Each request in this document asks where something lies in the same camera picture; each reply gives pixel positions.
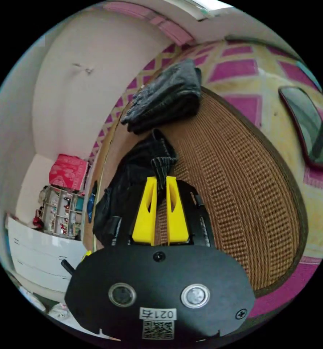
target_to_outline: sticker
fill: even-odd
[[[177,310],[140,307],[140,320],[174,321],[177,320]]]
[[[143,320],[142,339],[171,340],[171,339],[174,339],[174,334],[175,334],[174,321]]]

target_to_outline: woven mat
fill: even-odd
[[[206,88],[196,117],[160,129],[179,156],[171,175],[197,188],[217,248],[244,267],[256,296],[283,284],[302,256],[308,228],[297,184],[273,145]],[[145,136],[117,126],[102,188],[109,185],[122,157]],[[166,241],[164,202],[157,214],[155,242]]]

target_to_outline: folded clothing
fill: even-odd
[[[66,190],[81,191],[89,163],[76,156],[59,154],[49,173],[49,183]]]
[[[122,118],[128,131],[141,134],[165,123],[195,116],[200,107],[201,70],[192,59],[171,65],[133,96]]]
[[[158,129],[138,142],[120,161],[117,171],[97,203],[93,220],[93,233],[102,242],[105,227],[113,216],[121,216],[129,188],[143,184],[147,177],[156,176],[158,193],[164,192],[166,177],[177,162],[177,155]]]

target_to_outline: white cabinet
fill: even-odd
[[[16,272],[42,287],[65,292],[70,275],[61,260],[76,268],[86,252],[82,242],[38,232],[12,218],[8,230]]]

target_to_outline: yellow bracket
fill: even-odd
[[[148,177],[132,233],[133,241],[154,246],[157,216],[157,178]]]
[[[84,256],[83,256],[83,258],[81,259],[81,261],[83,261],[84,258],[85,258],[86,256],[89,256],[89,255],[91,255],[91,254],[92,254],[92,251],[87,251],[87,252],[84,254]]]
[[[176,177],[166,177],[166,212],[168,245],[187,242],[189,233]]]

